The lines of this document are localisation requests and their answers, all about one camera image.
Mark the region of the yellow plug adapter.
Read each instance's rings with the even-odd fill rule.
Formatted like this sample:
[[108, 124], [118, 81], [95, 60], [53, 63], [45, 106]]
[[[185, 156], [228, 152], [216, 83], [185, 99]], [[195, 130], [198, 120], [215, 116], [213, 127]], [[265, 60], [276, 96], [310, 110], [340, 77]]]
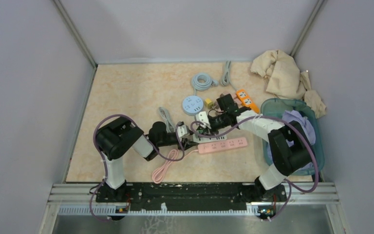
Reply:
[[206, 99], [204, 100], [204, 106], [205, 106], [206, 108], [208, 108], [208, 109], [212, 109], [212, 108], [214, 107], [214, 102], [213, 102], [211, 99], [206, 98]]

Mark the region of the orange power strip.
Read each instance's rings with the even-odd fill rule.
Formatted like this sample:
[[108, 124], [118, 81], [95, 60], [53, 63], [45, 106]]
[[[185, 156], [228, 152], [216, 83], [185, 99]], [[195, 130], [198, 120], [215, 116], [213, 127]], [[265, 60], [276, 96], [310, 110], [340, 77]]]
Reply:
[[236, 97], [241, 101], [242, 106], [248, 107], [258, 114], [260, 113], [259, 107], [244, 89], [236, 91]]

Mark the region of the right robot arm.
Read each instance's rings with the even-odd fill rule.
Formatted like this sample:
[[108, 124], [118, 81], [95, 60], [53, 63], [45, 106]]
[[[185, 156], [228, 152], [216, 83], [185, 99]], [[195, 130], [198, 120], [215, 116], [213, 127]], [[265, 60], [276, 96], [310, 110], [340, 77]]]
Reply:
[[264, 116], [249, 107], [238, 107], [231, 95], [217, 100], [221, 114], [210, 116], [205, 111], [195, 115], [194, 123], [198, 125], [193, 132], [200, 137], [219, 137], [220, 129], [226, 133], [235, 128], [248, 131], [268, 142], [273, 163], [266, 172], [255, 179], [255, 196], [267, 201], [274, 194], [274, 188], [280, 185], [289, 175], [313, 164], [315, 170], [312, 192], [318, 185], [319, 168], [312, 146], [297, 121], [285, 121], [278, 117]]

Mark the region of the round blue socket hub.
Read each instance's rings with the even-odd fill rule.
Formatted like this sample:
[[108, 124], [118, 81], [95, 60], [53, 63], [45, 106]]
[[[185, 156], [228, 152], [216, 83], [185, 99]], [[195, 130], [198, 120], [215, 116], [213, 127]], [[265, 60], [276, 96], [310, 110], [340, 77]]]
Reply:
[[188, 96], [182, 101], [182, 110], [188, 116], [194, 116], [204, 109], [202, 98], [196, 95]]

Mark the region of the lavender cloth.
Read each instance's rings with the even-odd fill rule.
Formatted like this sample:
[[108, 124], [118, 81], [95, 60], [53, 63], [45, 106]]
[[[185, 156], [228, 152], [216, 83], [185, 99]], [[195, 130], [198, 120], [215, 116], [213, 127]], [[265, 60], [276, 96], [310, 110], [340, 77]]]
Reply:
[[[304, 134], [307, 136], [307, 139], [308, 139], [309, 143], [311, 144], [311, 146], [313, 146], [316, 143], [317, 138], [316, 138], [316, 134], [315, 134], [315, 130], [314, 130], [313, 125], [308, 120], [308, 118], [302, 116], [302, 114], [300, 112], [298, 112], [296, 110], [285, 111], [282, 114], [281, 119], [286, 121], [286, 122], [289, 122], [289, 123], [292, 122], [292, 121], [298, 122], [301, 125], [301, 127], [304, 131]], [[286, 140], [286, 142], [287, 142], [288, 146], [293, 146], [294, 145], [293, 141]], [[267, 144], [266, 147], [267, 147], [266, 148], [267, 157], [269, 158], [270, 161], [272, 161], [272, 153], [271, 153], [270, 145]], [[310, 162], [306, 166], [300, 168], [298, 171], [309, 169], [309, 168], [312, 168], [312, 167], [313, 167], [313, 163]]]

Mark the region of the white usb charger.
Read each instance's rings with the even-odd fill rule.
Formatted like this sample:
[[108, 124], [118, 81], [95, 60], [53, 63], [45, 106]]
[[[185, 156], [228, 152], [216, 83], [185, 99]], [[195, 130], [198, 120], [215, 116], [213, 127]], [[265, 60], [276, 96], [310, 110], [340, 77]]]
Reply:
[[196, 142], [196, 143], [199, 143], [199, 144], [216, 142], [216, 141], [223, 141], [223, 140], [227, 140], [227, 137], [226, 136], [201, 137], [201, 136], [197, 136], [197, 135], [192, 135], [192, 141]]

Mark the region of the teal plastic basket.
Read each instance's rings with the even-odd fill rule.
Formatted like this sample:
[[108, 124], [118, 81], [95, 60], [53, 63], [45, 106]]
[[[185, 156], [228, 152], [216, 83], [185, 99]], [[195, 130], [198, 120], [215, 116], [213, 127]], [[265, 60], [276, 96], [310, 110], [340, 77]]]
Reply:
[[[312, 145], [312, 150], [315, 154], [316, 161], [318, 164], [319, 172], [323, 169], [325, 158], [321, 142], [320, 127], [316, 119], [314, 111], [307, 106], [307, 104], [301, 100], [296, 99], [279, 99], [270, 98], [261, 105], [261, 113], [265, 116], [273, 116], [282, 118], [285, 111], [297, 111], [312, 125], [314, 136], [316, 137], [315, 144]], [[271, 165], [273, 163], [270, 147], [266, 141], [263, 140], [263, 155], [266, 163]], [[293, 176], [311, 176], [315, 174], [315, 169], [312, 163], [307, 164], [305, 167], [298, 169], [292, 175]]]

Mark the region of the pink power strip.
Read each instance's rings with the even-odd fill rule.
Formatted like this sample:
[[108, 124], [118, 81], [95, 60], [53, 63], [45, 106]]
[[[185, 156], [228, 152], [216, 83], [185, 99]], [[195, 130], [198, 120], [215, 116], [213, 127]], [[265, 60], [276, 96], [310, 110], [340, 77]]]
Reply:
[[247, 139], [245, 137], [239, 137], [222, 141], [199, 144], [197, 146], [197, 150], [199, 154], [213, 154], [228, 150], [244, 148], [247, 146]]

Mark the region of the beige cloth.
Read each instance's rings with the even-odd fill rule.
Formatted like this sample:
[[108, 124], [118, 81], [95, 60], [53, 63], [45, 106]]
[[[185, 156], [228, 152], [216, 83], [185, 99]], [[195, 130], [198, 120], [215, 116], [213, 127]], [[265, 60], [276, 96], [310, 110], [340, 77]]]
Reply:
[[327, 106], [313, 89], [309, 72], [301, 71], [294, 58], [282, 50], [268, 50], [256, 57], [250, 72], [266, 82], [266, 92], [278, 98], [303, 100], [316, 118], [327, 114]]

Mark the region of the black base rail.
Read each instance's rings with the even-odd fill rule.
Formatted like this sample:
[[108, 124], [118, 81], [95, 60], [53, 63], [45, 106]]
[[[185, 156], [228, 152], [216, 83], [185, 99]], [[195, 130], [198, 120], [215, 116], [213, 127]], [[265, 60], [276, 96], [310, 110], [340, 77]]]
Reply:
[[271, 190], [253, 182], [160, 183], [126, 182], [117, 189], [101, 186], [95, 194], [98, 203], [122, 202], [130, 211], [172, 212], [244, 211], [252, 202], [285, 202], [283, 185]]

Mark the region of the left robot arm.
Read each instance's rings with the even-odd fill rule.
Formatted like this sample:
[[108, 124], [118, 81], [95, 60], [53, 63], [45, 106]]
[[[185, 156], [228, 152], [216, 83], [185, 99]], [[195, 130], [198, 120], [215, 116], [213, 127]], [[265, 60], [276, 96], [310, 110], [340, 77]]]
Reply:
[[129, 149], [135, 150], [146, 161], [159, 155], [160, 147], [177, 146], [184, 151], [198, 143], [192, 140], [193, 132], [180, 122], [169, 132], [162, 121], [153, 123], [147, 134], [128, 116], [112, 115], [102, 120], [93, 133], [93, 144], [100, 153], [108, 185], [107, 195], [115, 202], [122, 201], [127, 194], [124, 186], [123, 156]]

